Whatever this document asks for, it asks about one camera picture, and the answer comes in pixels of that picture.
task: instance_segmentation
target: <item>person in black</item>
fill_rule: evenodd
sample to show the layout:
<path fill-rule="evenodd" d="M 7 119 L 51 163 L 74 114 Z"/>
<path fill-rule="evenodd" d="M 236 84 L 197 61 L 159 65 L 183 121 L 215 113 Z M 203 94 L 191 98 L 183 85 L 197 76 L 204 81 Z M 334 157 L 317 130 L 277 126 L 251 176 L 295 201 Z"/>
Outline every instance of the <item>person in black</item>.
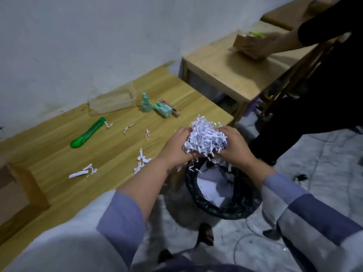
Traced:
<path fill-rule="evenodd" d="M 358 0 L 340 0 L 286 34 L 246 40 L 243 52 L 261 59 L 351 33 L 344 43 L 333 48 L 307 80 L 308 92 L 284 112 L 273 116 L 251 142 L 249 147 L 255 157 L 274 164 L 303 134 L 330 132 L 363 123 L 359 8 Z"/>

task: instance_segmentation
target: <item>clear plastic box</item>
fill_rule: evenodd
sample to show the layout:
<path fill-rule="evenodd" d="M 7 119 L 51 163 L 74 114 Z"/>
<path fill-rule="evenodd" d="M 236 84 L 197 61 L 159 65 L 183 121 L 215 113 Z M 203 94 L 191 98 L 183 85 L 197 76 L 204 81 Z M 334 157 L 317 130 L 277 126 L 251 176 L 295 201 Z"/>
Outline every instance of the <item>clear plastic box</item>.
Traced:
<path fill-rule="evenodd" d="M 93 89 L 88 95 L 88 101 L 91 109 L 104 114 L 132 107 L 136 102 L 136 92 L 133 83 L 129 82 L 105 94 Z"/>

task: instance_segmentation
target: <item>black garbage bag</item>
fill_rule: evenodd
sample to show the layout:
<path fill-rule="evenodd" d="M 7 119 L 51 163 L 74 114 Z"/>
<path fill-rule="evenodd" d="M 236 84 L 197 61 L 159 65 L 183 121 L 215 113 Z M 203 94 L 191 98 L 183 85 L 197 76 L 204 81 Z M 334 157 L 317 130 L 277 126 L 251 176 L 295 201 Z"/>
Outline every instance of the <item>black garbage bag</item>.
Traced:
<path fill-rule="evenodd" d="M 189 161 L 185 170 L 185 183 L 192 195 L 195 203 L 206 213 L 221 219 L 243 219 L 251 215 L 261 204 L 262 198 L 257 188 L 252 184 L 249 177 L 240 169 L 232 167 L 234 175 L 233 196 L 229 204 L 217 207 L 207 201 L 197 184 L 198 171 L 202 165 L 207 162 L 206 166 L 211 168 L 215 165 L 207 158 L 199 158 L 198 161 Z M 228 167 L 219 166 L 220 170 L 227 173 Z"/>

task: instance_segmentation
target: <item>white wall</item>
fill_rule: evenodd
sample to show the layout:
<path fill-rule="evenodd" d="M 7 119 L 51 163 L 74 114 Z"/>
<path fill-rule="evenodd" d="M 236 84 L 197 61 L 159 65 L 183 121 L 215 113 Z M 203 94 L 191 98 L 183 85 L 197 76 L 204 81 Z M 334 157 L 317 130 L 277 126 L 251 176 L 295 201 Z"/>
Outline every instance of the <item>white wall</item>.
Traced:
<path fill-rule="evenodd" d="M 292 0 L 0 0 L 2 139 Z"/>

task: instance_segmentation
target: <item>hand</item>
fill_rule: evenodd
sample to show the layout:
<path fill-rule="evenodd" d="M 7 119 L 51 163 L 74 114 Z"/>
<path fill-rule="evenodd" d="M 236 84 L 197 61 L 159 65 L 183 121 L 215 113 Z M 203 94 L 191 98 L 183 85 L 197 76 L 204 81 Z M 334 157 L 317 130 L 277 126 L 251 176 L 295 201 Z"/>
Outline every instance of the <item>hand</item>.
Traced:
<path fill-rule="evenodd" d="M 186 153 L 184 149 L 184 143 L 187 141 L 191 131 L 191 128 L 180 128 L 177 130 L 157 155 L 156 158 L 163 160 L 168 170 L 198 157 L 198 152 Z"/>
<path fill-rule="evenodd" d="M 279 32 L 267 33 L 265 34 L 265 38 L 246 36 L 243 41 L 241 51 L 244 54 L 250 56 L 252 59 L 265 59 L 271 54 L 268 51 L 269 45 L 272 44 L 273 41 L 279 39 L 281 36 L 283 36 L 283 34 Z"/>
<path fill-rule="evenodd" d="M 243 136 L 235 128 L 223 126 L 217 130 L 227 136 L 227 148 L 219 153 L 225 161 L 244 170 L 257 160 L 248 148 Z"/>

